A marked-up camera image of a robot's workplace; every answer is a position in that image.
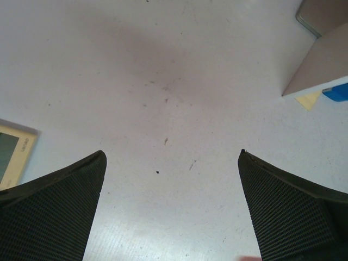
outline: device screen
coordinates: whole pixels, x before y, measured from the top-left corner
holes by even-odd
[[[0,133],[0,183],[5,175],[19,138]]]

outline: blue object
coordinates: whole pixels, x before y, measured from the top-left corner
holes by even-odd
[[[348,101],[348,83],[325,89],[322,93],[335,102]]]

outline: textured rubber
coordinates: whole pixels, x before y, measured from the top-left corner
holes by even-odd
[[[82,260],[106,164],[99,151],[0,191],[0,260]]]
[[[321,186],[244,151],[238,167],[263,261],[284,260],[341,243],[324,200],[289,181]]]

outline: dirt speck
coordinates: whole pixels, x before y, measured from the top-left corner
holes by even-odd
[[[191,164],[191,167],[190,167],[190,169],[189,170],[191,170],[192,169],[192,167],[194,166],[194,164],[197,162],[197,160],[195,159],[195,161]]]

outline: beige device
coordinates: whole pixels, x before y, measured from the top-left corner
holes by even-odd
[[[0,190],[17,185],[36,134],[0,125]]]

